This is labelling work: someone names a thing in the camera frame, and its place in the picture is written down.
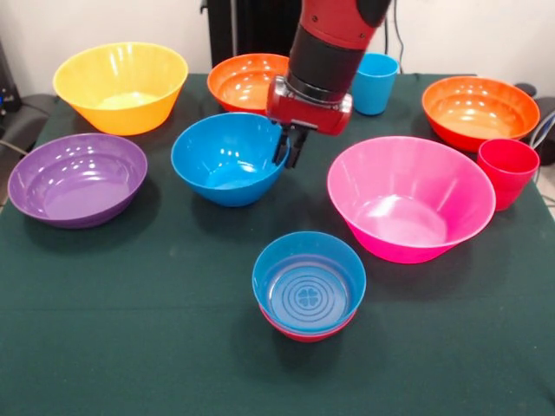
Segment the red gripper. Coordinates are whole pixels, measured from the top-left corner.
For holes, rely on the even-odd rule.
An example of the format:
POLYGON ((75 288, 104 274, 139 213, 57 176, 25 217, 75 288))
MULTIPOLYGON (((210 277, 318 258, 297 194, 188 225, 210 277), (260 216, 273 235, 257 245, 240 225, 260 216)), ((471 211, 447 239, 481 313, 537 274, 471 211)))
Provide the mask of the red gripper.
POLYGON ((266 115, 282 126, 272 163, 276 166, 284 163, 287 169, 296 167, 309 130, 292 129, 291 125, 337 136, 348 125, 352 111, 353 98, 350 94, 335 104, 307 101, 289 87, 284 76, 275 76, 268 90, 266 115))

